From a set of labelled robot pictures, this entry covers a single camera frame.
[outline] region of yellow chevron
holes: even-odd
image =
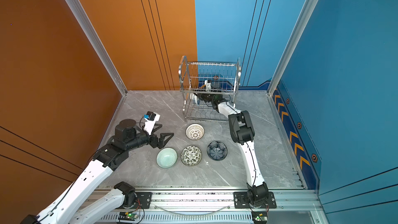
[[[284,107],[285,105],[283,103],[278,103],[278,112],[281,109],[281,107]]]
[[[283,123],[283,116],[284,115],[289,116],[289,114],[287,114],[287,112],[282,111],[282,117],[281,117],[282,118],[282,123]]]
[[[276,104],[276,98],[280,98],[280,95],[275,95],[275,104]]]
[[[304,151],[304,149],[302,148],[301,145],[295,143],[295,155],[297,155],[297,148],[301,149],[302,151]]]
[[[290,143],[292,143],[292,136],[294,136],[294,137],[296,137],[296,138],[299,138],[298,136],[297,136],[297,134],[296,133],[294,133],[294,132],[290,132]]]
[[[305,159],[305,158],[303,158],[302,156],[300,156],[300,169],[301,169],[301,170],[302,170],[302,163],[303,163],[303,161],[304,161],[306,164],[308,164],[308,166],[311,166],[311,165],[310,165],[310,162],[308,162],[307,159]]]

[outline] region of gray marble floor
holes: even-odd
[[[176,150],[178,160],[168,169],[160,168],[156,157],[160,151],[151,146],[132,150],[130,157],[103,183],[112,186],[125,181],[134,186],[192,186],[192,187],[246,187],[246,172],[238,144],[231,140],[227,122],[192,121],[183,117],[183,98],[179,91],[129,91],[126,101],[113,122],[112,132],[119,121],[125,118],[137,122],[147,111],[160,114],[158,123],[163,127],[157,131],[174,132],[174,137],[166,147]],[[269,188],[296,188],[297,176],[286,151],[281,143],[271,108],[263,91],[239,91],[236,108],[247,110],[253,122],[255,151],[261,173]],[[185,135],[186,128],[199,123],[205,129],[205,135],[197,141]],[[207,156],[206,148],[212,141],[222,141],[227,146],[228,155],[222,161],[214,161]],[[196,145],[203,152],[201,162],[193,167],[183,165],[181,151],[188,145]]]

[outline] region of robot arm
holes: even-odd
[[[236,109],[222,97],[222,94],[195,93],[195,96],[204,102],[210,102],[213,109],[228,118],[231,138],[240,144],[245,164],[248,201],[253,207],[261,207],[269,198],[269,192],[254,152],[255,133],[249,112]]]
[[[109,212],[121,205],[132,205],[136,197],[135,189],[129,184],[121,182],[114,187],[110,195],[76,213],[94,189],[129,157],[129,151],[148,144],[153,148],[162,149],[174,135],[174,133],[161,133],[158,138],[152,132],[156,132],[162,127],[155,123],[159,120],[159,115],[147,112],[146,116],[148,118],[152,116],[153,119],[150,120],[152,122],[148,127],[144,127],[144,131],[136,126],[135,120],[122,120],[115,128],[115,135],[108,140],[106,145],[97,150],[92,161],[77,180],[54,202],[43,209],[38,216],[28,215],[21,224],[92,224],[101,218],[104,212]]]

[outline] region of wire rack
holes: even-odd
[[[235,106],[241,75],[239,60],[236,63],[188,62],[187,57],[183,56],[178,73],[185,118],[228,121],[224,115],[213,109],[211,103],[198,100],[195,94],[221,94]]]

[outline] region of bowl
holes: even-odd
[[[164,148],[156,157],[156,162],[161,168],[170,168],[177,161],[177,152],[173,148]]]
[[[221,142],[213,141],[207,147],[207,155],[215,161],[223,160],[226,157],[226,154],[226,146]]]
[[[198,140],[205,134],[205,129],[199,124],[192,124],[187,127],[185,134],[191,140]]]
[[[181,152],[181,161],[186,166],[195,166],[202,160],[202,152],[197,146],[187,146]]]

